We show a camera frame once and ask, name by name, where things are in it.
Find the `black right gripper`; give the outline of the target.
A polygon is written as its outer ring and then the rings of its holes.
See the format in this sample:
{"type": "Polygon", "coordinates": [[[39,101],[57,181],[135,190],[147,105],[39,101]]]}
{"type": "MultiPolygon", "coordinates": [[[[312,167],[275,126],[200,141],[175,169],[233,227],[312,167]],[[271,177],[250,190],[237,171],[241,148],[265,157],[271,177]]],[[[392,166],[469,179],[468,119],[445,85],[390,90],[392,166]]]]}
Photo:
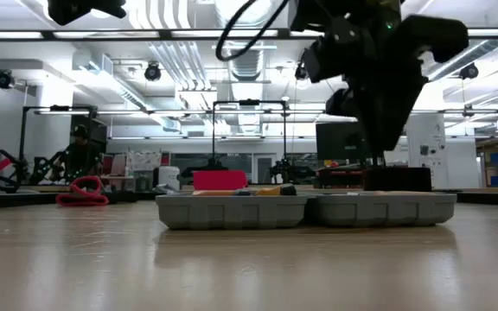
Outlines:
{"type": "Polygon", "coordinates": [[[368,83],[334,92],[325,113],[357,117],[374,156],[392,151],[429,81],[421,77],[419,56],[430,52],[444,63],[468,46],[468,29],[455,19],[402,17],[399,8],[345,10],[339,15],[339,74],[351,83],[368,83]],[[417,77],[377,80],[391,73],[417,77]]]}

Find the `pliers with yellow handles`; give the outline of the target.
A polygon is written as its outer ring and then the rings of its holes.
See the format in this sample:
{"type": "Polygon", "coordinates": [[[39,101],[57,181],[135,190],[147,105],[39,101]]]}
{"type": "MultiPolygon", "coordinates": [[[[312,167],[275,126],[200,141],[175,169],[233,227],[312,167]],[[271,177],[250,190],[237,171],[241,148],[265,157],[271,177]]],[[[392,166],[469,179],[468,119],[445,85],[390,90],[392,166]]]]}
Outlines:
{"type": "Polygon", "coordinates": [[[260,188],[256,192],[257,196],[271,195],[271,196],[280,196],[280,195],[288,195],[293,196],[297,195],[297,189],[290,183],[281,184],[275,187],[266,187],[260,188]]]}

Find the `grey plastic tool case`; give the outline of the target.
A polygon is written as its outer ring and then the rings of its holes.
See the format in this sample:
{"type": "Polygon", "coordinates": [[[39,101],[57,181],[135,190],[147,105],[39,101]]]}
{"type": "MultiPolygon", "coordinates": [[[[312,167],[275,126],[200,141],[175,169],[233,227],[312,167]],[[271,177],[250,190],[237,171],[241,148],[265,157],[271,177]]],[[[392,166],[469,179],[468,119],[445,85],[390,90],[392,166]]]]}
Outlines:
{"type": "Polygon", "coordinates": [[[454,215],[454,194],[401,191],[300,192],[257,196],[156,197],[160,220],[177,230],[281,229],[307,222],[331,227],[428,226],[454,215]]]}

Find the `black computer monitor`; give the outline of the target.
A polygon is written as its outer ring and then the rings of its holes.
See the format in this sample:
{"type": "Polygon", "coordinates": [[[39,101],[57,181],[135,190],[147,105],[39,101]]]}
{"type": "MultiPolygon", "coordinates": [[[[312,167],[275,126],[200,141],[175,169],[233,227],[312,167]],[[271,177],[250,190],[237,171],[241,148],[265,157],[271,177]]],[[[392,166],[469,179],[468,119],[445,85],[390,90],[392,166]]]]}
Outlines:
{"type": "Polygon", "coordinates": [[[319,160],[349,160],[363,163],[372,154],[356,122],[316,124],[319,160]]]}

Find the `black box on table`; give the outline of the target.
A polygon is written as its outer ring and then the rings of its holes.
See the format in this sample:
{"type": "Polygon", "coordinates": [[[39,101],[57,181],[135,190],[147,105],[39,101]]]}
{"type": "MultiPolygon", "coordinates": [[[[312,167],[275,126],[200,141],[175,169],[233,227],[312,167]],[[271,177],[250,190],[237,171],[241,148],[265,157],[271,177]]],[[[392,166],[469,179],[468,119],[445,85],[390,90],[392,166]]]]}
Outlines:
{"type": "Polygon", "coordinates": [[[365,191],[410,191],[430,192],[431,170],[429,168],[375,167],[362,174],[365,191]]]}

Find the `person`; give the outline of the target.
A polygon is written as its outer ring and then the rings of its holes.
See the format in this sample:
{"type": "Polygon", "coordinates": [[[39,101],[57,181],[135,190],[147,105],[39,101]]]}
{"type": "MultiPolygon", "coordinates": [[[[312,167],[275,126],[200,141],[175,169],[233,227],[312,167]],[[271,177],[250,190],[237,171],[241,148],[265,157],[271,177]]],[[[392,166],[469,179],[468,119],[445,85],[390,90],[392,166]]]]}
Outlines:
{"type": "Polygon", "coordinates": [[[73,142],[63,151],[55,162],[63,165],[67,175],[96,175],[100,168],[100,152],[96,145],[88,141],[88,131],[85,125],[76,125],[73,129],[73,142]]]}

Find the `red plastic bin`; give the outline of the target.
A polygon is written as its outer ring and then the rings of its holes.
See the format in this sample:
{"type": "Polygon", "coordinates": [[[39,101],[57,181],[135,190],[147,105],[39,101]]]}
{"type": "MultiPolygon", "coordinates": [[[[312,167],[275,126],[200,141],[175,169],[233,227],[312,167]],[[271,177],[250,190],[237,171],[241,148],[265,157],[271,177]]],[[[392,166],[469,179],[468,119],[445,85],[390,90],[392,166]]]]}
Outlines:
{"type": "Polygon", "coordinates": [[[195,190],[237,190],[247,186],[242,170],[202,170],[193,173],[195,190]]]}

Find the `white canister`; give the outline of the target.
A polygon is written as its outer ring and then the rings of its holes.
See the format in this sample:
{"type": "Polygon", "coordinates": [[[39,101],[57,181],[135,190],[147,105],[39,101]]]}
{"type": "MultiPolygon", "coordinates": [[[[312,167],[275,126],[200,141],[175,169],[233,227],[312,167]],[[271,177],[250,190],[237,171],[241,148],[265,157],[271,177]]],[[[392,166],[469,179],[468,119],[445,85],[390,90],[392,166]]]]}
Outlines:
{"type": "Polygon", "coordinates": [[[179,181],[180,169],[173,166],[161,166],[157,170],[157,185],[168,185],[178,191],[181,189],[179,181]]]}

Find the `black rig frame with light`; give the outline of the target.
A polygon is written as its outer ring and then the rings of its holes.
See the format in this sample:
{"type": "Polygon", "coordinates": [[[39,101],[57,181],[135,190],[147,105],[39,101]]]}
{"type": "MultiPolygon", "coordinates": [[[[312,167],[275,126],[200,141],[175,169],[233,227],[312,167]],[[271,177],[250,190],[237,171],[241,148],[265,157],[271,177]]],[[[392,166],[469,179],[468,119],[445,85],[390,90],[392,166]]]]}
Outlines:
{"type": "Polygon", "coordinates": [[[96,175],[98,173],[99,151],[91,143],[91,121],[88,127],[78,124],[71,128],[72,121],[58,121],[57,119],[47,119],[46,124],[33,125],[27,130],[27,116],[29,112],[37,114],[53,114],[62,116],[86,115],[90,120],[95,115],[96,109],[93,106],[67,106],[51,105],[25,106],[22,108],[22,124],[19,145],[19,159],[29,162],[25,156],[24,148],[27,140],[31,142],[30,148],[33,150],[33,157],[45,158],[46,165],[42,167],[45,176],[50,170],[52,178],[59,180],[59,170],[64,169],[64,174],[68,178],[84,175],[96,175]]]}

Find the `black aluminium table frame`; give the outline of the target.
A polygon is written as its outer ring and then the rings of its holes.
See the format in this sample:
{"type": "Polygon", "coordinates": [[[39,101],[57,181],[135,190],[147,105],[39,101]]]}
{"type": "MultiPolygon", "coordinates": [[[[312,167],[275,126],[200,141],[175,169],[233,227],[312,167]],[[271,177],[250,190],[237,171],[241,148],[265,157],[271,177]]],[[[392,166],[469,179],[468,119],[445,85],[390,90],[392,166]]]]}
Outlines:
{"type": "MultiPolygon", "coordinates": [[[[458,203],[498,206],[498,188],[490,188],[487,192],[473,192],[471,189],[467,191],[449,190],[448,194],[455,194],[458,203]]],[[[54,204],[57,195],[57,193],[0,194],[0,208],[54,204]]],[[[119,202],[132,203],[156,198],[156,194],[151,193],[109,193],[105,194],[105,196],[110,204],[119,202]]]]}

